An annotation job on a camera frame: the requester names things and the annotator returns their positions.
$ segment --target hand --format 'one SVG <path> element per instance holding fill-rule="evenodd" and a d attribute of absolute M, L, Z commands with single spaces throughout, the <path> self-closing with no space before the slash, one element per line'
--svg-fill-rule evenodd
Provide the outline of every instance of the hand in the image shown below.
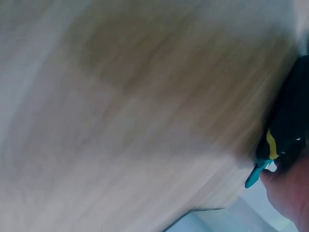
<path fill-rule="evenodd" d="M 299 231 L 309 231 L 309 152 L 306 151 L 288 172 L 280 169 L 272 173 L 263 170 L 260 174 L 273 207 L 290 219 Z"/>

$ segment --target teal plastic part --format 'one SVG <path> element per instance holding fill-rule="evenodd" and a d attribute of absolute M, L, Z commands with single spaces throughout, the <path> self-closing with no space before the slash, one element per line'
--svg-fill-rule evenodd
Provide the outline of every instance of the teal plastic part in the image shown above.
<path fill-rule="evenodd" d="M 253 171 L 251 172 L 250 176 L 248 177 L 245 183 L 246 189 L 250 188 L 252 185 L 255 184 L 256 181 L 258 181 L 261 171 L 265 169 L 268 165 L 270 165 L 272 161 L 273 160 L 269 159 L 257 162 L 257 164 L 255 165 Z"/>

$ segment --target wooden surface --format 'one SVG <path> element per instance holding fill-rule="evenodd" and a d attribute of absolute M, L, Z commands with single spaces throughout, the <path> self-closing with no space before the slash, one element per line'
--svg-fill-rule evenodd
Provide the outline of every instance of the wooden surface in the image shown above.
<path fill-rule="evenodd" d="M 296 57 L 292 2 L 0 10 L 1 231 L 158 232 L 240 195 Z"/>

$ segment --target finger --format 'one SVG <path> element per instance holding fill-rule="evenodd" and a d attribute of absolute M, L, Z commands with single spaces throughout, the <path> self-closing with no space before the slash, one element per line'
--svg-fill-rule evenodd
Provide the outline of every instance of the finger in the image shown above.
<path fill-rule="evenodd" d="M 273 185 L 275 182 L 275 173 L 271 172 L 268 169 L 264 169 L 260 173 L 260 179 L 263 183 L 263 185 L 267 188 L 270 185 Z"/>

